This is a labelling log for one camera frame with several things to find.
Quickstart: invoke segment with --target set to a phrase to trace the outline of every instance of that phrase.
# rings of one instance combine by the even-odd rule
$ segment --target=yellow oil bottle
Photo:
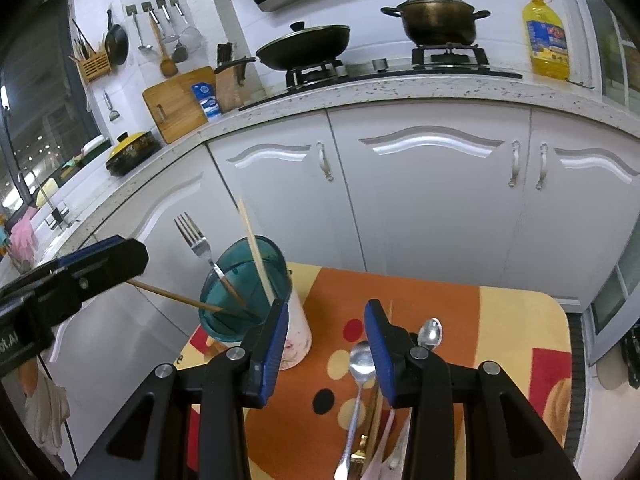
[[[562,20],[545,0],[531,0],[522,10],[522,19],[529,37],[533,72],[555,79],[567,79],[569,51]]]

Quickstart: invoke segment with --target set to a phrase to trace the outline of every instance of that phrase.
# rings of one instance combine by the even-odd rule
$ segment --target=wooden ladle
[[[160,29],[151,17],[151,13],[149,13],[149,22],[151,23],[151,28],[154,30],[154,36],[156,37],[156,41],[160,47],[160,54],[162,56],[162,59],[160,60],[160,72],[162,72],[164,77],[174,76],[178,73],[178,67],[175,65],[174,60],[167,54],[164,43],[162,43],[160,38]]]

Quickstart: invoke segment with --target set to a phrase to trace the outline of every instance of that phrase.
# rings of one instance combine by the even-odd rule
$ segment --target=silver screw
[[[232,361],[237,361],[238,359],[242,359],[245,353],[244,348],[234,346],[226,351],[226,356]]]
[[[487,372],[489,375],[497,375],[500,373],[500,365],[493,361],[487,361],[482,365],[482,370]]]
[[[429,357],[429,351],[421,346],[414,346],[409,350],[409,355],[414,359],[426,359]]]
[[[156,367],[155,372],[156,372],[156,376],[162,379],[174,373],[174,367],[165,363],[163,365],[158,365]]]

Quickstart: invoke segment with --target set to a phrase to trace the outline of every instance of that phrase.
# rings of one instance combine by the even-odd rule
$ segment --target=yellow dot
[[[346,400],[342,406],[340,406],[340,411],[338,412],[338,425],[343,429],[347,430],[349,427],[349,421],[351,420],[351,414],[353,413],[353,406],[356,403],[355,397],[353,399]],[[360,410],[358,411],[358,426],[364,422],[364,417],[366,415],[366,407],[364,402],[360,401]]]
[[[334,381],[341,379],[349,371],[349,352],[346,350],[336,350],[329,357],[326,364],[326,373]]]

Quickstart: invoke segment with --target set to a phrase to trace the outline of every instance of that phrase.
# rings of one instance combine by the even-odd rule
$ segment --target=cutting board
[[[191,85],[209,83],[215,86],[216,76],[210,66],[175,75],[142,92],[164,142],[170,144],[207,123]]]

